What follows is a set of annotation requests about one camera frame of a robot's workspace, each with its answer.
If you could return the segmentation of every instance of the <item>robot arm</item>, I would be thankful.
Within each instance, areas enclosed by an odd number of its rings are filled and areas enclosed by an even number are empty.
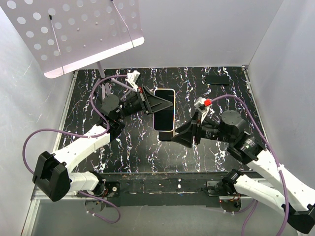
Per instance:
[[[261,174],[275,189],[251,180],[237,170],[223,178],[221,189],[227,193],[241,193],[284,214],[285,199],[283,185],[275,160],[268,150],[252,135],[245,132],[248,125],[237,111],[225,111],[219,124],[206,118],[211,105],[210,100],[199,98],[195,102],[197,112],[183,126],[171,141],[191,148],[199,144],[201,138],[229,143],[227,151],[231,155]],[[315,225],[315,190],[306,186],[287,169],[282,167],[289,196],[288,223],[298,231],[307,234]]]
[[[53,202],[72,191],[92,191],[96,196],[102,194],[105,180],[100,175],[95,172],[72,173],[73,169],[92,152],[118,137],[125,127],[125,117],[140,111],[149,115],[173,106],[172,102],[151,94],[147,87],[138,87],[139,75],[137,71],[128,74],[126,80],[135,91],[130,92],[124,101],[114,94],[103,98],[100,110],[110,124],[106,134],[97,138],[79,138],[55,153],[45,151],[39,156],[32,180]],[[101,134],[106,127],[106,123],[100,120],[85,136]]]

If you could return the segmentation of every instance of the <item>red cap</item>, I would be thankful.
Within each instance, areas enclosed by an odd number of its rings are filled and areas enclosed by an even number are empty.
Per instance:
[[[207,99],[206,101],[203,102],[203,104],[207,107],[211,105],[211,101]]]

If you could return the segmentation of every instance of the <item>black marble surface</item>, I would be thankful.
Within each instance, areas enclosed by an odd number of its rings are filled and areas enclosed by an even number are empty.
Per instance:
[[[193,67],[193,68],[146,68],[137,69],[142,77],[139,86],[147,86],[151,91],[156,88],[170,88],[176,92],[175,127],[185,123],[194,113],[194,100],[200,96],[215,98],[224,94],[233,94],[245,101],[255,121],[260,127],[259,117],[252,100],[245,75],[240,67]],[[106,75],[126,74],[130,69],[107,69]],[[207,85],[205,75],[224,74],[230,77],[229,86]],[[80,70],[71,98],[64,130],[79,134],[86,133],[99,117],[92,112],[89,96],[93,85],[99,78],[98,70]],[[112,91],[121,97],[126,90],[111,85]],[[213,104],[209,116],[219,121],[225,110],[237,110],[245,120],[247,114],[233,99],[224,99]],[[192,149],[177,143],[160,142],[158,132],[153,130],[153,118],[137,113],[125,119],[126,127],[121,135],[109,145],[101,147],[81,162],[74,171],[84,172],[217,172],[232,168],[248,170],[227,153],[227,144],[202,140]],[[257,138],[258,132],[250,122],[248,132]],[[62,136],[59,148],[63,148],[74,138]]]

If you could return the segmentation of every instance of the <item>black phone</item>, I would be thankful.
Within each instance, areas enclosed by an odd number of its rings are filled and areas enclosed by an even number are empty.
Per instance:
[[[175,124],[175,91],[173,89],[158,88],[154,95],[173,103],[172,107],[153,114],[153,129],[161,132],[174,130]]]
[[[230,85],[230,77],[227,75],[206,75],[205,81],[209,85]]]

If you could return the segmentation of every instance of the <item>cable tie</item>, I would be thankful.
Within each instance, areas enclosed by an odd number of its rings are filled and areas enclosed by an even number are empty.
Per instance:
[[[281,165],[277,168],[277,170],[278,170],[278,172],[279,172],[279,171],[283,171],[283,170],[284,170],[284,165],[281,164]]]

